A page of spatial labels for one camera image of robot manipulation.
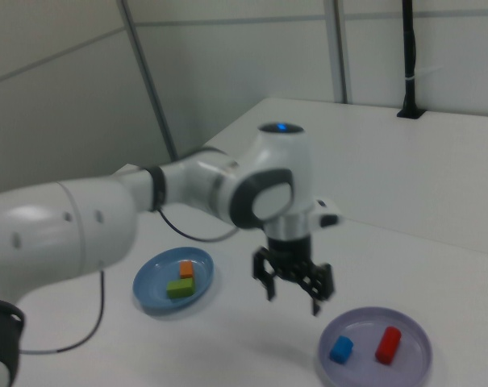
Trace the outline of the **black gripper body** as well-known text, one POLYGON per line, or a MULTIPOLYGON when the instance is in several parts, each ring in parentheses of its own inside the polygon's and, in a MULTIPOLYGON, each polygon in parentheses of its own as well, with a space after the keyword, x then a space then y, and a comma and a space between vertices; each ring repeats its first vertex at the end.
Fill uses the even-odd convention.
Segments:
POLYGON ((311 237, 295 240, 267 239, 270 261, 281 279, 305 279, 312 272, 311 237))

